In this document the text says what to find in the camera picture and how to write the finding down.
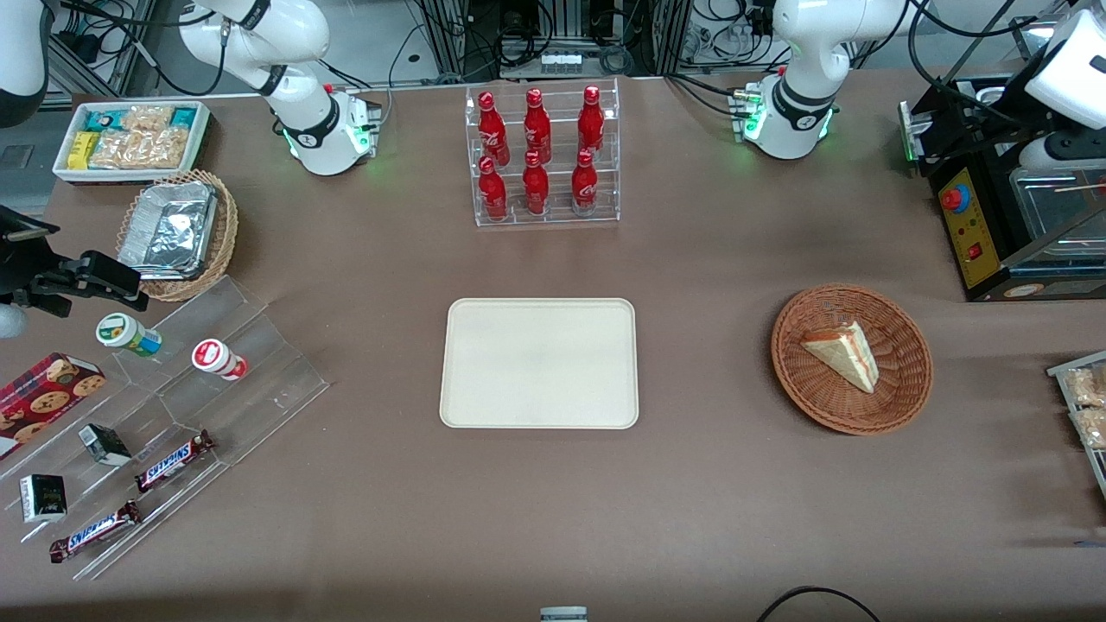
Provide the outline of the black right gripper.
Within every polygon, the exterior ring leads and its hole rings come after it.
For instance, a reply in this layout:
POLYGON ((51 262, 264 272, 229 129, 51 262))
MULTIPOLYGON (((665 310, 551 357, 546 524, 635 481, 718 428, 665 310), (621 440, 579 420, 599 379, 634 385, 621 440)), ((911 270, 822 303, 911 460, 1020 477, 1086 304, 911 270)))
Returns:
POLYGON ((140 290, 140 273, 100 251, 72 259, 52 251, 48 236, 59 227, 1 207, 1 303, 39 308, 54 317, 67 317, 80 291, 87 298, 116 301, 145 312, 149 296, 140 290))

